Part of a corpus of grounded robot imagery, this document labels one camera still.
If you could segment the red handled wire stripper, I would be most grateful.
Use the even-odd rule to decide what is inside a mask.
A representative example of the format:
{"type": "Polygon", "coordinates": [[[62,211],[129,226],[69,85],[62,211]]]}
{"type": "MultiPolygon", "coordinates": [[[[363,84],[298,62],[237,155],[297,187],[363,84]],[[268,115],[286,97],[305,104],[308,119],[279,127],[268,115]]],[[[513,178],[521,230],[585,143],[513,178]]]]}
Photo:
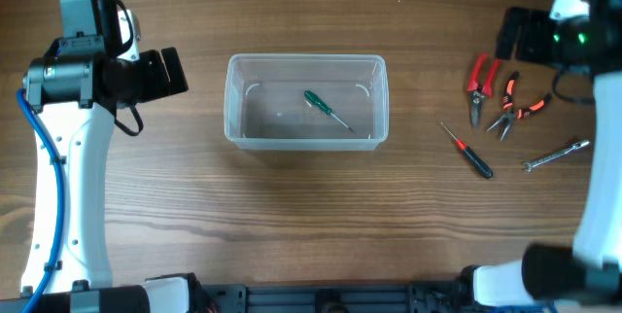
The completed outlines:
{"type": "Polygon", "coordinates": [[[489,55],[487,53],[480,54],[471,70],[468,78],[466,92],[469,95],[470,123],[473,127],[477,127],[481,121],[481,109],[483,103],[493,95],[493,83],[497,76],[501,61],[494,58],[490,69],[486,73],[483,84],[479,82],[480,73],[489,55]]]}

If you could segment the orange black needle-nose pliers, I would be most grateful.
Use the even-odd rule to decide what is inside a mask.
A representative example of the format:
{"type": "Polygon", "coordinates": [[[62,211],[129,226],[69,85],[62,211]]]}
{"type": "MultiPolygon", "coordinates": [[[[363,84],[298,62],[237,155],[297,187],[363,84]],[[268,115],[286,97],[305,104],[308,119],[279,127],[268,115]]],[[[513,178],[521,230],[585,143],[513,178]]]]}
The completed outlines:
{"type": "Polygon", "coordinates": [[[552,100],[552,94],[546,93],[536,103],[530,106],[517,107],[514,102],[514,89],[519,79],[520,73],[518,71],[514,71],[510,75],[506,82],[501,101],[501,116],[488,128],[488,131],[491,131],[493,128],[501,129],[499,134],[500,141],[505,139],[515,121],[535,115],[542,111],[552,100]]]}

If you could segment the silver combination wrench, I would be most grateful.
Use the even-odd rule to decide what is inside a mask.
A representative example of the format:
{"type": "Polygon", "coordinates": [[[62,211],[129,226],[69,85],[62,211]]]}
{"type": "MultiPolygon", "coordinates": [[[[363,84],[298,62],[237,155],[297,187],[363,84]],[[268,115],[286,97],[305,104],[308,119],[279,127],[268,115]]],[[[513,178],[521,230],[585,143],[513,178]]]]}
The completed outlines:
{"type": "Polygon", "coordinates": [[[524,161],[522,163],[522,167],[523,167],[523,171],[526,173],[531,173],[534,169],[536,169],[537,167],[546,164],[552,160],[555,160],[559,157],[563,157],[566,156],[570,153],[573,153],[575,151],[579,151],[582,150],[588,146],[591,145],[591,142],[589,140],[582,140],[582,141],[578,141],[575,143],[572,143],[571,145],[569,145],[568,147],[557,151],[555,153],[549,154],[547,156],[543,156],[540,158],[537,158],[535,160],[531,160],[531,161],[524,161]]]}

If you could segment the green handled screwdriver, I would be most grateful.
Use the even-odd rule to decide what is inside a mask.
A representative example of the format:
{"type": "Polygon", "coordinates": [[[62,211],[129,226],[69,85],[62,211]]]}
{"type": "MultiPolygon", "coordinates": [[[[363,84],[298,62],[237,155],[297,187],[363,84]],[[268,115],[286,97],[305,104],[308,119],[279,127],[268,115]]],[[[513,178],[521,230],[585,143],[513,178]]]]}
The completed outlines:
{"type": "Polygon", "coordinates": [[[320,111],[322,111],[327,116],[333,117],[335,120],[341,123],[344,127],[346,127],[349,131],[354,133],[354,130],[346,122],[340,119],[333,112],[332,108],[318,94],[316,94],[315,92],[311,90],[306,90],[304,91],[303,95],[305,99],[307,100],[307,102],[310,103],[312,106],[317,107],[320,111]]]}

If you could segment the red black handled screwdriver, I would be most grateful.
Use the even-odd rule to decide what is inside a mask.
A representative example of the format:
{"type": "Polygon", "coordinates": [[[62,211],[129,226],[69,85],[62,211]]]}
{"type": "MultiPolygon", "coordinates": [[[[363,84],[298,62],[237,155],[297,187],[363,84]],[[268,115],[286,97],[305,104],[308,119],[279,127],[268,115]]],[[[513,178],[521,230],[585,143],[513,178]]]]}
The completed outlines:
{"type": "Polygon", "coordinates": [[[465,142],[460,140],[446,125],[444,122],[440,123],[449,136],[453,139],[458,150],[463,154],[466,160],[472,165],[475,171],[485,179],[492,179],[494,172],[491,167],[479,157],[479,155],[465,142]]]}

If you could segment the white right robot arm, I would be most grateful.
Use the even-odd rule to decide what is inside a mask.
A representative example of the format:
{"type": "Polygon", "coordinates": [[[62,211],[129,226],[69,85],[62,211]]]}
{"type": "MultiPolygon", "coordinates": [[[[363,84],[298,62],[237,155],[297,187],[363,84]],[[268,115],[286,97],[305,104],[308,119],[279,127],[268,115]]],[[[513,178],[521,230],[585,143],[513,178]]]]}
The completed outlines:
{"type": "Polygon", "coordinates": [[[456,281],[453,307],[473,312],[555,312],[621,308],[621,0],[554,0],[547,11],[510,8],[497,59],[516,59],[588,79],[592,92],[572,103],[594,110],[591,139],[523,163],[550,165],[560,189],[587,185],[569,245],[533,243],[503,264],[472,266],[456,281]]]}

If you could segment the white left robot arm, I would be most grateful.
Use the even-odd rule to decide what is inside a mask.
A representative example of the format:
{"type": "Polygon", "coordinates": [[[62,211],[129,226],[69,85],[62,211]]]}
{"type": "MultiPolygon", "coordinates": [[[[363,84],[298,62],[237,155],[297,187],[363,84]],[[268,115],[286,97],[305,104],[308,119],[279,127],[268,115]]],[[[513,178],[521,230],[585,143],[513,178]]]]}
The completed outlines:
{"type": "Polygon", "coordinates": [[[139,52],[121,0],[60,0],[63,33],[34,59],[17,103],[37,144],[33,238],[10,307],[20,312],[190,312],[186,278],[117,288],[105,240],[105,173],[119,110],[185,92],[173,48],[139,52]]]}

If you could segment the clear plastic container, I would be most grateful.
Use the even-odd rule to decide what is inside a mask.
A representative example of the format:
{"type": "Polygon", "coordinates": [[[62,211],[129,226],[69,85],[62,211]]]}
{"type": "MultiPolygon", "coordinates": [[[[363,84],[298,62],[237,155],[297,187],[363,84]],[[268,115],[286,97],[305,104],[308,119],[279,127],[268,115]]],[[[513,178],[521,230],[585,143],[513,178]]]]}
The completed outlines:
{"type": "Polygon", "coordinates": [[[389,135],[386,63],[374,54],[236,54],[227,68],[224,126],[242,150],[373,151],[389,135]],[[354,133],[308,103],[306,90],[354,133]]]}

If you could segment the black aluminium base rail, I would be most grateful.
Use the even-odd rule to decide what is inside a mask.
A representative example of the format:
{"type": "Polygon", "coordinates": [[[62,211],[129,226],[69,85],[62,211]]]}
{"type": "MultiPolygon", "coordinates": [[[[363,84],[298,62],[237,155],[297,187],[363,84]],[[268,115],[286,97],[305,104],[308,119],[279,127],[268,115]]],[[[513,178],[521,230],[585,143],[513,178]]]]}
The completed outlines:
{"type": "Polygon", "coordinates": [[[401,285],[273,286],[205,285],[223,313],[451,313],[463,312],[449,282],[401,285]]]}

